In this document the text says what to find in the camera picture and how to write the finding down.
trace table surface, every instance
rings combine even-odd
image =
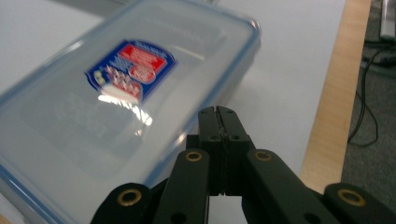
[[[311,189],[341,180],[370,0],[347,0],[300,178]]]

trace clear plastic lid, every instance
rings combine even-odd
[[[129,5],[0,98],[3,180],[48,222],[89,223],[115,187],[159,180],[259,47],[255,21],[217,7]]]

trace black cable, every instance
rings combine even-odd
[[[374,59],[376,57],[376,55],[378,55],[380,52],[384,51],[385,49],[389,49],[391,47],[393,47],[396,44],[396,42],[389,42],[389,41],[371,41],[371,40],[364,40],[364,47],[368,48],[368,49],[379,49],[379,51],[377,51],[375,53],[375,55],[368,57],[368,56],[364,56],[364,54],[362,55],[361,59],[365,62],[370,62],[370,60],[373,60],[372,63],[374,62]]]
[[[356,92],[356,95],[361,99],[361,96],[359,95],[358,92]],[[369,147],[370,145],[374,144],[378,140],[378,122],[376,121],[373,111],[370,109],[370,107],[368,105],[366,105],[366,109],[369,112],[370,116],[373,118],[373,121],[375,123],[375,139],[368,143],[365,143],[365,144],[357,144],[357,143],[349,142],[349,144],[352,146]]]
[[[390,49],[394,47],[394,45],[388,45],[385,46],[382,49],[379,49],[371,58],[370,61],[367,63],[366,67],[364,68],[363,74],[361,74],[361,112],[359,114],[359,118],[358,118],[358,122],[356,123],[355,128],[353,129],[353,131],[351,132],[351,134],[349,135],[347,142],[350,143],[350,141],[352,140],[352,138],[356,135],[356,133],[358,132],[359,128],[361,127],[361,122],[363,121],[364,118],[364,112],[366,110],[366,77],[367,77],[367,72],[370,68],[370,65],[373,63],[375,57],[382,51],[386,50],[386,49]]]

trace product label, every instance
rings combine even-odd
[[[140,103],[176,64],[165,49],[131,40],[116,46],[85,75],[103,95]]]

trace gray floor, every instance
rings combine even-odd
[[[367,37],[378,34],[378,7],[372,7]],[[373,54],[364,49],[363,55]],[[396,68],[373,66],[366,79],[366,104],[378,121],[378,141],[369,147],[348,145],[342,182],[361,187],[396,213]],[[355,98],[351,128],[358,119],[361,101]],[[366,111],[361,129],[353,139],[366,143],[375,138],[375,124]]]

